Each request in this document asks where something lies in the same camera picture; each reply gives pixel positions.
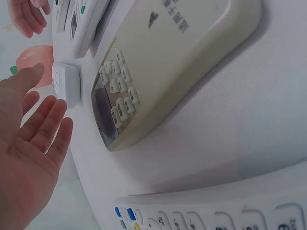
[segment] blue button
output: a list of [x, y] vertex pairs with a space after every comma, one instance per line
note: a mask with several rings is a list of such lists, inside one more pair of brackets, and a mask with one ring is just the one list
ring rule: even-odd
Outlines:
[[134, 213], [132, 211], [132, 208], [128, 208], [127, 212], [128, 212], [128, 215], [129, 215], [131, 220], [133, 220], [133, 221], [136, 220], [135, 215], [134, 215]]
[[116, 215], [118, 217], [121, 217], [121, 214], [120, 214], [120, 211], [119, 211], [118, 207], [115, 208], [115, 212], [116, 212]]

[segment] number button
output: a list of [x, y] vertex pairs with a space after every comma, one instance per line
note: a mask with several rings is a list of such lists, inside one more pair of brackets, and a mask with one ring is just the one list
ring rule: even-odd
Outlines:
[[205, 224], [196, 212], [189, 212], [187, 217], [189, 220], [188, 226], [191, 227], [191, 230], [206, 230]]
[[126, 83], [132, 82], [132, 78], [127, 67], [124, 67], [121, 73]]
[[186, 221], [180, 212], [173, 212], [173, 222], [176, 230], [188, 230]]
[[275, 209], [276, 229], [278, 230], [304, 230], [304, 212], [299, 204], [279, 205]]
[[129, 114], [126, 110], [124, 98], [120, 97], [115, 102], [118, 114], [122, 121], [127, 121], [129, 119]]
[[[116, 127], [116, 128], [122, 127], [123, 122], [122, 122], [121, 119], [120, 119], [120, 116], [119, 116], [119, 114], [118, 114], [118, 111], [117, 111], [117, 107], [116, 107], [116, 106], [113, 106], [113, 107], [111, 108], [111, 115], [112, 115], [112, 118], [113, 118], [113, 122], [114, 122], [114, 124], [115, 124], [115, 127]], [[128, 221], [128, 216], [127, 216], [127, 214], [124, 212], [124, 213], [122, 213], [122, 215], [123, 215], [124, 219], [125, 219], [126, 221]]]
[[146, 229], [148, 230], [162, 230], [162, 226], [153, 218], [148, 218], [146, 222]]
[[101, 67], [99, 70], [100, 79], [104, 86], [108, 85], [110, 83], [110, 78], [105, 74], [104, 67]]
[[171, 224], [165, 212], [158, 212], [158, 222], [162, 225], [163, 230], [172, 230]]
[[104, 67], [107, 75], [110, 75], [112, 73], [112, 61], [106, 61]]
[[140, 99], [139, 99], [139, 96], [138, 96], [138, 93], [136, 92], [135, 88], [133, 86], [131, 86], [129, 89], [128, 89], [128, 93], [129, 93], [129, 96], [131, 98], [131, 101], [133, 104], [137, 104], [140, 102]]
[[124, 55], [123, 55], [122, 51], [119, 50], [119, 49], [116, 50], [116, 59], [119, 62], [119, 64], [121, 64], [121, 65], [125, 64]]
[[126, 110], [129, 114], [132, 114], [135, 112], [135, 107], [131, 101], [131, 99], [129, 97], [125, 97], [124, 99], [124, 104], [125, 104], [125, 107], [126, 107]]
[[128, 87], [127, 87], [123, 78], [118, 78], [117, 84], [118, 84], [118, 87], [119, 87], [119, 90], [120, 90], [121, 93], [128, 91]]
[[114, 74], [119, 75], [120, 74], [120, 67], [117, 61], [112, 62], [112, 71]]
[[119, 93], [120, 90], [119, 90], [119, 86], [117, 84], [117, 81], [116, 79], [112, 79], [111, 82], [110, 82], [110, 93]]
[[264, 215], [257, 210], [244, 210], [241, 214], [242, 230], [267, 230]]
[[215, 230], [235, 230], [233, 220], [226, 212], [216, 212], [213, 221]]

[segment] palm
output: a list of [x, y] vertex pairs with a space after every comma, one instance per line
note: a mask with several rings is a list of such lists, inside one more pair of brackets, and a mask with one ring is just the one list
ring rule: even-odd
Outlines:
[[13, 24], [26, 37], [33, 33], [40, 34], [47, 26], [47, 22], [40, 11], [50, 14], [48, 0], [8, 0], [9, 10]]
[[10, 201], [6, 205], [26, 222], [50, 200], [71, 138], [72, 121], [63, 119], [66, 103], [49, 96], [20, 128], [23, 115], [39, 99], [36, 92], [23, 95], [41, 77], [30, 69], [22, 71], [0, 82], [0, 204]]

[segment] textured white surface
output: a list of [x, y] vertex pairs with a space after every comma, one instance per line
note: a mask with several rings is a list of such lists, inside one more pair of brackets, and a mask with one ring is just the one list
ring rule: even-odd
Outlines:
[[[119, 1], [97, 53], [78, 60], [84, 63], [82, 104], [71, 111], [73, 157], [102, 229], [112, 229], [117, 221], [111, 204], [116, 197], [219, 184], [306, 158], [305, 0], [264, 0], [263, 20], [252, 38], [200, 81], [149, 136], [109, 153], [96, 128], [90, 93], [130, 4]], [[65, 60], [60, 54], [55, 47], [56, 61]]]

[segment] remote control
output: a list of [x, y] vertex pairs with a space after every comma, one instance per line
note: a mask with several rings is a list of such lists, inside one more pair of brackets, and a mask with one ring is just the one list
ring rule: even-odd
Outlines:
[[96, 27], [104, 15], [110, 0], [75, 0], [69, 22], [71, 56], [85, 56], [95, 36]]
[[260, 177], [196, 190], [119, 198], [124, 230], [306, 229], [307, 162]]
[[80, 75], [74, 66], [53, 63], [52, 85], [58, 99], [63, 99], [72, 109], [80, 100]]
[[68, 16], [68, 8], [71, 0], [55, 0], [57, 32], [63, 32]]
[[119, 151], [145, 137], [260, 17], [259, 0], [135, 1], [92, 90], [106, 147]]

